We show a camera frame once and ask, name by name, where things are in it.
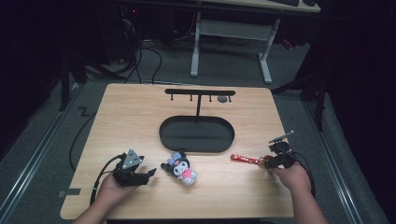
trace black cable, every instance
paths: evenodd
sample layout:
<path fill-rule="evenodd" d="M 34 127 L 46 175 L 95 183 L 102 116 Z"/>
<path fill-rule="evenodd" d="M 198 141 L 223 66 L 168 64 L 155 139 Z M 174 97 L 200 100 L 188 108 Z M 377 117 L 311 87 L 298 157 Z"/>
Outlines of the black cable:
<path fill-rule="evenodd" d="M 297 159 L 297 158 L 296 158 L 294 155 L 292 155 L 291 153 L 288 153 L 287 151 L 285 151 L 282 147 L 277 147 L 277 149 L 279 149 L 279 150 L 281 150 L 281 151 L 283 152 L 283 153 L 282 153 L 283 156 L 285 156 L 285 154 L 287 154 L 288 156 L 294 158 L 294 159 L 295 159 L 297 162 L 299 162 L 300 165 L 305 169 L 306 173 L 308 174 L 309 181 L 311 182 L 311 193 L 312 193 L 312 195 L 313 195 L 314 198 L 315 198 L 315 197 L 316 197 L 315 181 L 314 181 L 314 177 L 312 176 L 311 170 L 309 169 L 308 162 L 306 161 L 305 157 L 304 157 L 302 154 L 298 153 L 298 152 L 291 151 L 291 152 L 296 153 L 296 154 L 299 155 L 300 157 L 302 157 L 303 160 L 304 160 L 304 162 L 302 162 L 301 160 Z"/>
<path fill-rule="evenodd" d="M 150 50 L 150 51 L 156 53 L 160 57 L 160 64 L 158 64 L 157 70 L 155 70 L 154 74 L 151 77 L 151 84 L 154 85 L 154 78 L 155 78 L 155 75 L 157 75 L 157 72 L 160 69 L 161 65 L 163 64 L 163 57 L 161 56 L 161 54 L 159 52 L 157 52 L 154 49 L 146 49 L 146 50 Z"/>
<path fill-rule="evenodd" d="M 133 62 L 130 61 L 125 67 L 121 68 L 121 69 L 118 70 L 118 71 L 114 71 L 114 72 L 112 72 L 112 73 L 113 73 L 114 75 L 119 75 L 119 74 L 121 74 L 121 73 L 124 73 L 124 72 L 128 71 L 128 70 L 131 69 L 133 66 L 134 66 Z M 94 75 L 94 76 L 102 76 L 102 75 L 103 75 L 103 73 L 94 72 L 94 71 L 92 71 L 91 69 L 89 69 L 89 68 L 87 68 L 87 67 L 84 67 L 84 69 L 85 69 L 85 71 L 86 71 L 87 73 L 89 73 L 89 74 L 91 74 L 91 75 Z"/>
<path fill-rule="evenodd" d="M 95 201 L 95 198 L 96 198 L 96 191 L 97 191 L 97 189 L 98 189 L 98 187 L 99 187 L 99 180 L 100 180 L 100 177 L 105 173 L 105 169 L 107 168 L 107 166 L 108 166 L 111 162 L 113 162 L 113 161 L 116 160 L 116 159 L 121 159 L 121 158 L 122 158 L 122 155 L 118 155 L 118 156 L 114 157 L 113 159 L 111 159 L 110 161 L 108 161 L 108 162 L 106 163 L 106 165 L 103 167 L 102 171 L 99 173 L 99 176 L 96 178 L 95 184 L 93 185 L 93 188 L 92 188 L 92 194 L 91 194 L 91 202 L 90 202 L 90 205 L 93 204 L 93 202 Z"/>
<path fill-rule="evenodd" d="M 141 59 L 142 59 L 142 52 L 141 52 L 141 50 L 139 50 L 139 52 L 140 52 L 139 61 L 137 61 L 137 63 L 136 63 L 135 66 L 134 66 L 134 69 L 132 69 L 132 71 L 129 73 L 129 75 L 125 78 L 124 83 L 127 83 L 127 82 L 128 82 L 128 79 L 131 77 L 131 75 L 132 75 L 132 73 L 134 72 L 134 70 L 136 70 L 136 69 L 137 69 L 137 66 L 140 64 L 140 61 L 141 61 Z"/>
<path fill-rule="evenodd" d="M 142 78 L 140 77 L 140 73 L 139 73 L 139 68 L 136 67 L 136 74 L 137 74 L 137 78 L 139 78 L 139 83 L 142 84 Z"/>
<path fill-rule="evenodd" d="M 174 39 L 174 43 L 175 43 L 175 44 L 178 45 L 178 43 L 177 43 L 178 40 L 183 40 L 183 39 L 187 39 L 187 38 L 190 38 L 190 37 L 192 37 L 192 36 L 195 36 L 195 35 L 191 35 L 191 31 L 192 31 L 192 29 L 193 29 L 193 27 L 194 27 L 194 24 L 196 24 L 196 22 L 195 22 L 195 21 L 196 21 L 196 18 L 197 18 L 197 13 L 195 12 L 195 13 L 194 13 L 194 16 L 192 17 L 190 29 L 189 29 L 189 30 L 187 31 L 187 33 L 186 33 L 185 35 L 183 35 L 182 37 L 177 38 L 177 39 Z"/>
<path fill-rule="evenodd" d="M 244 40 L 243 43 L 237 43 L 235 41 L 231 41 L 231 40 L 228 40 L 228 39 L 225 38 L 225 39 L 223 39 L 223 42 L 227 43 L 227 44 L 236 45 L 236 46 L 245 46 L 245 45 L 249 45 L 249 44 L 252 44 L 252 43 L 259 42 L 259 41 L 258 40 L 254 40 L 254 39 L 248 39 L 248 40 Z"/>
<path fill-rule="evenodd" d="M 189 40 L 192 37 L 195 37 L 195 35 L 189 35 L 189 36 L 186 36 L 186 37 L 183 37 L 183 38 L 180 38 L 180 39 L 176 39 L 176 40 L 174 40 L 173 43 L 175 45 L 178 45 L 178 46 L 181 46 L 181 47 L 189 47 L 189 46 L 194 45 L 194 39 L 193 40 Z M 179 43 L 179 42 L 183 42 L 183 41 L 188 42 L 188 44 L 180 44 Z"/>
<path fill-rule="evenodd" d="M 82 132 L 82 130 L 85 128 L 85 126 L 87 126 L 88 122 L 90 122 L 90 120 L 91 120 L 93 117 L 96 116 L 96 113 L 97 113 L 97 112 L 94 112 L 94 113 L 85 121 L 85 123 L 82 125 L 82 127 L 79 129 L 77 135 L 75 136 L 75 139 L 73 140 L 73 143 L 72 143 L 71 147 L 69 148 L 69 164 L 70 164 L 70 166 L 72 167 L 73 171 L 76 171 L 76 167 L 73 165 L 73 162 L 72 162 L 72 151 L 73 151 L 74 144 L 77 142 L 77 139 L 78 139 L 79 135 L 81 134 L 81 132 Z"/>
<path fill-rule="evenodd" d="M 207 39 L 219 39 L 219 44 L 217 45 L 217 46 L 215 46 L 214 48 L 212 48 L 212 49 L 209 49 L 209 48 L 204 48 L 203 46 L 202 46 L 202 44 L 204 44 L 204 43 L 200 43 L 199 44 L 199 47 L 201 48 L 201 49 L 206 49 L 206 50 L 215 50 L 215 49 L 219 49 L 221 46 L 222 46 L 222 44 L 223 44 L 223 37 L 220 37 L 220 36 L 211 36 L 211 38 L 207 38 Z"/>

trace plush toy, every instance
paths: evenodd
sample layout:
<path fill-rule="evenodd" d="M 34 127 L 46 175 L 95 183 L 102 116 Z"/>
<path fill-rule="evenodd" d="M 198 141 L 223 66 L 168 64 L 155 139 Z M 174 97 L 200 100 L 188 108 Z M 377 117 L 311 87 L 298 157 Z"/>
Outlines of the plush toy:
<path fill-rule="evenodd" d="M 185 186 L 192 185 L 197 177 L 195 171 L 190 169 L 190 162 L 182 151 L 172 153 L 171 159 L 168 159 L 168 163 L 161 164 L 161 168 L 177 177 Z"/>

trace hook rack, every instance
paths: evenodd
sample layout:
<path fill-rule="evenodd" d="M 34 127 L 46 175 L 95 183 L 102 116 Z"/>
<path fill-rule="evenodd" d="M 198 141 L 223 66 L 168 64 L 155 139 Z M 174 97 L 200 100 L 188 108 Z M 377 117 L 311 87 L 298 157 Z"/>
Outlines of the hook rack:
<path fill-rule="evenodd" d="M 231 102 L 235 91 L 166 89 L 165 93 L 171 95 L 171 101 L 174 100 L 174 95 L 189 95 L 190 101 L 193 96 L 198 96 L 195 116 L 177 115 L 162 123 L 160 138 L 165 147 L 174 151 L 183 148 L 193 152 L 222 152 L 230 147 L 235 135 L 233 125 L 220 117 L 200 116 L 200 110 L 202 96 L 209 96 L 209 102 L 212 102 L 212 96 L 215 95 L 225 99 L 228 97 Z"/>
<path fill-rule="evenodd" d="M 198 96 L 197 103 L 197 113 L 196 118 L 198 119 L 201 110 L 201 100 L 203 95 L 209 96 L 209 102 L 212 102 L 212 95 L 217 96 L 228 96 L 229 102 L 231 102 L 231 96 L 235 95 L 235 91 L 205 91 L 205 90 L 180 90 L 180 89 L 166 89 L 166 94 L 171 94 L 171 101 L 174 100 L 174 95 L 189 95 L 190 101 L 192 101 L 192 96 Z"/>

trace white desk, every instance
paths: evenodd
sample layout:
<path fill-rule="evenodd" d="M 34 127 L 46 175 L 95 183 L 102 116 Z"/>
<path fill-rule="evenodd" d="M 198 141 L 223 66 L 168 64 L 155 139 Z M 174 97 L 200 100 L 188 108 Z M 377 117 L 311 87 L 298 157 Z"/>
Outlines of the white desk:
<path fill-rule="evenodd" d="M 297 7 L 291 7 L 284 4 L 271 2 L 268 0 L 247 0 L 247 1 L 203 0 L 202 2 L 232 4 L 232 5 L 240 5 L 246 7 L 266 7 L 277 10 L 291 10 L 291 11 L 300 11 L 307 13 L 320 12 L 320 8 L 318 7 L 318 5 L 309 7 L 303 2 L 300 2 L 299 6 Z M 217 35 L 217 36 L 264 41 L 265 42 L 264 48 L 262 52 L 259 53 L 259 62 L 262 67 L 262 75 L 264 77 L 265 83 L 271 84 L 272 79 L 266 60 L 270 52 L 271 46 L 274 42 L 274 38 L 276 36 L 276 31 L 279 23 L 280 23 L 280 19 L 276 19 L 273 25 L 268 25 L 268 26 L 237 23 L 237 22 L 227 22 L 227 21 L 202 20 L 201 13 L 198 12 L 196 28 L 195 28 L 195 43 L 194 43 L 194 50 L 192 53 L 192 61 L 191 61 L 191 76 L 192 77 L 198 76 L 200 35 Z"/>

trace wooden table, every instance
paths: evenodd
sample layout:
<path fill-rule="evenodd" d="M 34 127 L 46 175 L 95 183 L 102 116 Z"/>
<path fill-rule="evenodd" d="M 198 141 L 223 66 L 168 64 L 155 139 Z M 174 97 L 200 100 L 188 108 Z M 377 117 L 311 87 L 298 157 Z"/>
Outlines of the wooden table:
<path fill-rule="evenodd" d="M 165 89 L 236 92 L 228 103 L 202 98 L 201 115 L 228 120 L 235 138 L 221 153 L 187 153 L 198 174 L 189 187 L 161 169 L 172 151 L 162 145 L 159 128 L 171 116 L 195 115 L 197 99 L 191 102 L 190 96 L 177 95 L 171 101 Z M 81 189 L 80 194 L 66 196 L 61 217 L 74 219 L 89 206 L 100 170 L 129 148 L 145 156 L 137 173 L 153 168 L 157 172 L 117 206 L 110 219 L 292 217 L 290 192 L 277 176 L 230 159 L 231 154 L 257 159 L 272 154 L 268 142 L 284 133 L 272 94 L 265 88 L 110 84 L 70 185 Z"/>

